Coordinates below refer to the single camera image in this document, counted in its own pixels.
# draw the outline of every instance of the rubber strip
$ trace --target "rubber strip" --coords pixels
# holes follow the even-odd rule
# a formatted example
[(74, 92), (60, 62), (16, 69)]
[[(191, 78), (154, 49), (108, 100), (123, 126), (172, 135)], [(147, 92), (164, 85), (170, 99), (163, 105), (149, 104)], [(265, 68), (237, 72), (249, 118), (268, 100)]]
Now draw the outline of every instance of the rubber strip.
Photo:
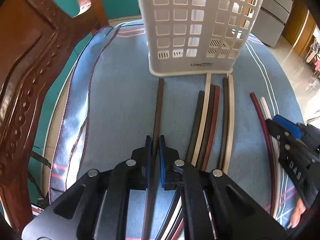
[[(266, 119), (272, 119), (267, 102), (265, 100), (264, 97), (260, 98), (260, 102), (262, 105), (262, 109), (264, 111), (265, 117)], [(274, 167), (275, 167), (275, 185), (276, 185), (276, 192), (275, 192), (275, 206), (273, 208), (273, 213), (271, 213), (272, 217), (274, 219), (276, 219), (277, 216), (277, 211), (279, 208), (279, 203), (280, 203), (280, 194), (281, 194), (281, 190), (280, 190), (280, 184), (281, 184), (281, 167), (280, 167), (280, 163), (278, 162), (279, 159), (279, 145), (278, 145), (278, 141), (276, 138), (271, 136), (271, 141), (272, 141), (272, 146), (273, 146), (273, 163), (274, 163)]]
[(217, 125), (219, 97), (220, 97), (220, 87), (214, 86), (214, 102), (213, 102), (213, 111), (212, 111), (212, 118), (211, 118), (211, 125), (210, 125), (210, 133), (209, 133), (208, 144), (205, 151), (201, 171), (205, 171), (207, 169), (209, 158), (210, 158), (210, 153), (211, 153), (212, 144), (214, 140), (214, 134), (215, 134), (216, 125)]
[(260, 125), (262, 128), (262, 132), (264, 135), (264, 139), (266, 141), (266, 146), (267, 146), (267, 152), (269, 156), (269, 166), (270, 166), (270, 173), (271, 173), (271, 208), (270, 208), (270, 214), (274, 213), (274, 208), (275, 208), (275, 201), (276, 201), (276, 185), (275, 185), (275, 167), (274, 167), (274, 162), (273, 162), (273, 153), (271, 149), (271, 140), (270, 140), (270, 135), (268, 132), (268, 127), (266, 124), (266, 121), (264, 120), (263, 112), (260, 108), (259, 102), (257, 100), (257, 97), (255, 93), (250, 93), (250, 97), (252, 100), (252, 103), (254, 105), (254, 108), (256, 109)]
[(235, 91), (233, 86), (233, 76), (228, 74), (228, 87), (229, 87), (229, 123), (228, 123), (228, 136), (227, 136), (227, 146), (226, 154), (224, 156), (222, 171), (227, 174), (230, 164), (232, 143), (233, 143), (233, 133), (235, 128)]
[(155, 113), (155, 122), (153, 126), (153, 145), (152, 145), (152, 155), (151, 155), (151, 164), (150, 164), (150, 181), (149, 187), (147, 189), (147, 198), (146, 205), (144, 209), (144, 218), (142, 225), (142, 235), (141, 240), (147, 240), (151, 231), (151, 219), (153, 217), (154, 205), (155, 205), (155, 176), (154, 170), (156, 167), (156, 157), (157, 157), (157, 141), (160, 134), (160, 124), (161, 124), (161, 109), (162, 109), (162, 100), (163, 100), (163, 88), (164, 88), (164, 79), (159, 78), (158, 81), (158, 92), (157, 92), (157, 101), (156, 101), (156, 113)]
[(199, 91), (198, 102), (197, 102), (197, 107), (196, 107), (196, 112), (195, 112), (195, 117), (193, 121), (192, 132), (191, 132), (191, 138), (190, 138), (188, 152), (186, 156), (186, 161), (189, 163), (191, 163), (192, 156), (196, 147), (196, 141), (198, 137), (202, 108), (203, 108), (203, 101), (204, 101), (204, 91)]
[[(201, 115), (202, 115), (203, 101), (204, 101), (204, 91), (199, 91), (196, 112), (195, 112), (195, 117), (194, 117), (194, 121), (193, 121), (193, 127), (192, 127), (189, 147), (188, 147), (188, 152), (186, 155), (186, 161), (189, 163), (192, 160), (193, 152), (194, 152), (195, 146), (196, 146), (196, 140), (198, 137)], [(174, 210), (177, 206), (179, 199), (180, 199), (180, 191), (176, 190), (174, 197), (172, 199), (171, 205), (169, 207), (168, 213), (164, 219), (164, 222), (162, 223), (162, 226), (161, 226), (155, 240), (160, 240), (162, 238), (164, 232), (166, 231), (166, 229), (168, 227), (168, 224), (171, 220), (171, 217), (174, 213)]]
[(222, 88), (223, 88), (223, 127), (222, 127), (220, 157), (219, 157), (219, 166), (218, 166), (219, 170), (222, 170), (223, 168), (224, 156), (226, 155), (227, 137), (228, 137), (229, 86), (228, 86), (227, 78), (224, 78), (222, 80)]
[(205, 155), (206, 150), (207, 150), (209, 134), (210, 134), (210, 128), (211, 128), (212, 112), (213, 112), (214, 91), (215, 91), (215, 87), (214, 87), (214, 85), (211, 85), (210, 86), (207, 117), (206, 117), (206, 120), (205, 120), (204, 133), (203, 133), (200, 152), (199, 152), (199, 156), (198, 156), (198, 160), (197, 160), (197, 164), (196, 164), (196, 168), (198, 170), (200, 170), (202, 168), (204, 155)]

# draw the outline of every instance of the white strip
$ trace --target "white strip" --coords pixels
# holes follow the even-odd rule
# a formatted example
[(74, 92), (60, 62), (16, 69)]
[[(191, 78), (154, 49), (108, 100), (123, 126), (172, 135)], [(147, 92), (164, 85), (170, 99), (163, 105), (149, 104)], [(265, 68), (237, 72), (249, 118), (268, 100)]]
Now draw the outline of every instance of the white strip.
[(268, 94), (269, 94), (270, 101), (271, 101), (271, 105), (272, 105), (272, 109), (273, 109), (273, 115), (276, 115), (276, 111), (275, 111), (275, 107), (274, 107), (274, 105), (273, 105), (273, 101), (272, 101), (272, 99), (271, 99), (271, 94), (270, 94), (270, 91), (269, 91), (269, 86), (268, 86), (268, 83), (267, 83), (267, 79), (266, 79), (266, 77), (265, 77), (265, 75), (264, 75), (264, 73), (263, 73), (260, 65), (258, 64), (257, 60), (255, 59), (255, 57), (253, 56), (251, 50), (249, 49), (247, 43), (245, 43), (245, 45), (247, 46), (247, 49), (248, 49), (249, 53), (251, 54), (252, 58), (254, 59), (254, 61), (256, 62), (257, 66), (259, 67), (259, 69), (260, 69), (260, 71), (261, 71), (261, 74), (262, 74), (262, 76), (263, 76), (264, 82), (266, 83), (266, 86), (267, 86)]
[(285, 57), (284, 61), (280, 64), (281, 66), (282, 66), (283, 63), (288, 59), (288, 57), (290, 56), (290, 54), (293, 52), (294, 47), (297, 45), (297, 43), (298, 43), (298, 41), (299, 41), (299, 39), (300, 39), (300, 37), (301, 37), (301, 34), (302, 34), (303, 30), (304, 30), (304, 27), (306, 26), (307, 20), (308, 20), (308, 18), (309, 18), (309, 13), (310, 13), (310, 12), (309, 12), (309, 10), (308, 10), (307, 16), (306, 16), (306, 18), (305, 18), (305, 20), (304, 20), (304, 23), (303, 23), (303, 26), (302, 26), (302, 29), (300, 30), (300, 33), (299, 33), (296, 41), (294, 42), (294, 45), (292, 46), (291, 50), (289, 51), (288, 55)]
[(254, 54), (256, 55), (256, 57), (258, 58), (258, 60), (260, 61), (261, 65), (263, 66), (263, 69), (264, 69), (264, 71), (265, 71), (265, 73), (266, 73), (266, 76), (267, 76), (268, 81), (269, 81), (269, 84), (270, 84), (270, 88), (271, 88), (271, 92), (272, 92), (273, 99), (274, 99), (274, 101), (275, 101), (275, 103), (276, 103), (277, 112), (278, 112), (278, 114), (279, 114), (278, 104), (277, 104), (277, 101), (276, 101), (275, 94), (274, 94), (274, 92), (273, 92), (273, 88), (272, 88), (272, 85), (271, 85), (271, 82), (270, 82), (270, 79), (269, 79), (269, 76), (268, 76), (268, 72), (267, 72), (267, 70), (266, 70), (266, 67), (265, 67), (264, 64), (261, 62), (260, 58), (258, 57), (257, 53), (254, 51), (254, 49), (253, 49), (253, 47), (251, 46), (251, 44), (250, 44), (250, 43), (248, 43), (248, 44), (249, 44), (249, 46), (251, 47), (251, 49), (252, 49), (252, 51), (254, 52)]
[[(268, 108), (268, 104), (266, 102), (266, 99), (264, 97), (260, 98), (260, 102), (263, 108), (263, 111), (265, 113), (265, 116), (267, 119), (272, 119), (269, 108)], [(279, 203), (280, 203), (280, 180), (281, 180), (281, 167), (280, 167), (280, 163), (278, 162), (279, 159), (279, 146), (278, 146), (278, 141), (276, 140), (276, 138), (271, 136), (271, 140), (272, 140), (272, 145), (273, 145), (273, 150), (274, 150), (274, 155), (273, 155), (273, 163), (275, 166), (275, 183), (276, 183), (276, 202), (275, 202), (275, 208), (274, 208), (274, 212), (272, 215), (272, 217), (274, 219), (276, 219), (277, 216), (277, 212), (278, 212), (278, 208), (279, 208)]]
[(168, 234), (169, 234), (169, 232), (170, 232), (170, 230), (171, 230), (176, 218), (179, 215), (180, 209), (181, 209), (181, 197), (179, 198), (179, 201), (178, 201), (177, 206), (176, 206), (176, 208), (174, 210), (174, 213), (172, 214), (172, 217), (171, 217), (171, 219), (169, 221), (169, 224), (168, 224), (167, 228), (165, 229), (165, 231), (164, 231), (164, 233), (163, 233), (163, 235), (162, 235), (160, 240), (165, 240), (167, 238), (167, 236), (168, 236)]
[[(284, 188), (284, 200), (286, 198), (287, 184), (288, 184), (288, 175), (287, 175), (287, 180), (285, 182), (285, 188)], [(285, 204), (286, 204), (286, 201), (284, 202), (283, 208), (282, 208), (282, 211), (281, 211), (281, 216), (280, 216), (280, 225), (281, 226), (282, 226), (282, 217), (283, 217), (283, 211), (284, 211), (284, 208), (285, 208)]]
[(228, 136), (227, 136), (227, 146), (226, 154), (224, 156), (222, 171), (227, 174), (230, 164), (232, 143), (233, 143), (233, 133), (235, 127), (235, 91), (233, 85), (233, 76), (228, 74), (228, 86), (229, 86), (229, 124), (228, 124)]
[(204, 101), (203, 101), (203, 107), (202, 107), (202, 114), (201, 114), (201, 121), (199, 126), (199, 132), (198, 137), (196, 141), (195, 150), (193, 152), (193, 157), (191, 164), (193, 166), (196, 166), (199, 151), (201, 147), (202, 137), (204, 133), (204, 127), (205, 127), (205, 120), (207, 119), (207, 112), (208, 112), (208, 104), (209, 104), (209, 94), (210, 94), (210, 85), (211, 85), (211, 74), (207, 74), (206, 80), (205, 80), (205, 88), (204, 88)]
[(282, 215), (281, 215), (281, 217), (283, 217), (283, 216), (285, 216), (286, 214), (288, 214), (291, 210), (293, 210), (294, 209), (294, 207), (293, 208), (290, 208), (288, 211), (286, 211), (285, 213), (283, 213)]

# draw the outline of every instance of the white stripe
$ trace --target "white stripe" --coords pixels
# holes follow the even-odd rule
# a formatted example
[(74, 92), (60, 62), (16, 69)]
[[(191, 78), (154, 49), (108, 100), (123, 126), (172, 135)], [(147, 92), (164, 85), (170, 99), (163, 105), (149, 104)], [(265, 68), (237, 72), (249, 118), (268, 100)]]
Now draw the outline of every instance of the white stripe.
[[(287, 191), (287, 184), (288, 184), (288, 175), (287, 175), (287, 180), (286, 180), (286, 182), (285, 182), (285, 188), (284, 188), (284, 192), (286, 192)], [(284, 211), (284, 208), (285, 208), (285, 203), (286, 202), (284, 202), (284, 204), (283, 204), (283, 209), (282, 209), (282, 211), (281, 211), (281, 216), (280, 216), (280, 225), (282, 226), (282, 215), (283, 215), (283, 211)]]
[(260, 58), (258, 57), (257, 53), (254, 51), (253, 47), (251, 46), (250, 43), (248, 43), (249, 46), (251, 47), (252, 51), (254, 52), (254, 54), (256, 55), (256, 57), (258, 58), (258, 60), (260, 61), (261, 65), (263, 66), (263, 69), (264, 71), (266, 72), (266, 75), (267, 75), (267, 78), (268, 78), (268, 81), (269, 81), (269, 84), (270, 84), (270, 88), (271, 88), (271, 92), (272, 92), (272, 95), (273, 95), (273, 99), (276, 103), (276, 107), (277, 107), (277, 111), (278, 111), (278, 114), (279, 114), (279, 108), (278, 108), (278, 104), (277, 104), (277, 101), (276, 101), (276, 97), (275, 97), (275, 94), (273, 92), (273, 88), (272, 88), (272, 85), (271, 85), (271, 82), (270, 82), (270, 79), (269, 79), (269, 76), (268, 76), (268, 72), (266, 70), (266, 67), (264, 66), (264, 64), (261, 62)]
[(294, 207), (293, 208), (290, 208), (288, 211), (286, 211), (285, 213), (283, 213), (282, 215), (281, 215), (281, 217), (283, 217), (283, 216), (285, 216), (286, 214), (288, 214), (291, 210), (293, 210), (294, 209)]
[(271, 104), (272, 104), (273, 115), (276, 115), (275, 107), (274, 107), (273, 102), (272, 102), (272, 98), (271, 98), (271, 95), (270, 95), (270, 91), (269, 91), (269, 86), (268, 86), (268, 83), (267, 83), (267, 79), (266, 79), (266, 77), (265, 77), (265, 75), (264, 75), (264, 73), (263, 73), (263, 71), (262, 71), (259, 63), (257, 62), (257, 60), (256, 60), (255, 57), (253, 56), (252, 52), (250, 51), (250, 49), (249, 49), (249, 47), (248, 47), (248, 45), (247, 45), (247, 42), (245, 43), (245, 45), (247, 46), (248, 51), (250, 52), (252, 58), (254, 59), (254, 61), (256, 62), (257, 66), (259, 67), (259, 69), (260, 69), (260, 71), (261, 71), (261, 74), (262, 74), (262, 76), (263, 76), (264, 82), (266, 83), (267, 90), (268, 90), (268, 94), (269, 94), (269, 98), (270, 98), (270, 101), (271, 101)]

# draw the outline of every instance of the pink stripe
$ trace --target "pink stripe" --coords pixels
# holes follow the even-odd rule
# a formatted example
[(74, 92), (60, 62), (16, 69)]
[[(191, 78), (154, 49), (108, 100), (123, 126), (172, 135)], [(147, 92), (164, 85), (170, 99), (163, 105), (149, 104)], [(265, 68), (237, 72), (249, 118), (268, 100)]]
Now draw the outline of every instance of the pink stripe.
[(62, 176), (61, 175), (58, 175), (58, 174), (55, 174), (55, 173), (51, 173), (51, 176), (54, 177), (54, 178), (57, 178), (57, 179), (62, 179)]
[(132, 32), (138, 32), (138, 31), (144, 31), (145, 28), (142, 29), (135, 29), (135, 30), (130, 30), (130, 31), (119, 31), (118, 33), (132, 33)]
[(57, 165), (57, 164), (54, 164), (53, 166), (54, 166), (54, 168), (56, 168), (56, 169), (58, 169), (58, 170), (66, 170), (66, 169), (67, 169), (67, 167), (65, 167), (65, 166), (60, 166), (60, 165)]
[(132, 35), (128, 35), (128, 36), (117, 35), (117, 37), (130, 38), (130, 37), (135, 37), (135, 36), (143, 35), (143, 34), (145, 34), (145, 33), (146, 33), (146, 32), (138, 33), (138, 34), (132, 34)]

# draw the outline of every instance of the black strip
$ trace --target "black strip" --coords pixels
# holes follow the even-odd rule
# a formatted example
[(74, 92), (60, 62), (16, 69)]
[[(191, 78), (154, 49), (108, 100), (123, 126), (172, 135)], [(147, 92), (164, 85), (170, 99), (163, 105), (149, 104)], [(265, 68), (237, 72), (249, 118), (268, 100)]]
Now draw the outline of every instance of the black strip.
[(201, 142), (201, 147), (200, 147), (200, 152), (196, 164), (196, 168), (198, 170), (201, 170), (203, 160), (204, 160), (204, 155), (207, 150), (207, 144), (208, 144), (208, 139), (209, 139), (209, 134), (210, 134), (210, 127), (211, 127), (211, 120), (212, 120), (212, 111), (213, 111), (213, 103), (214, 103), (214, 91), (215, 91), (215, 86), (210, 85), (210, 93), (209, 93), (209, 103), (208, 103), (208, 111), (207, 111), (207, 118), (205, 120), (205, 127), (204, 127), (204, 133), (203, 133), (203, 138)]
[(218, 169), (222, 170), (224, 157), (226, 155), (227, 138), (228, 138), (228, 126), (229, 126), (229, 85), (228, 78), (223, 78), (223, 127), (220, 147), (220, 157)]

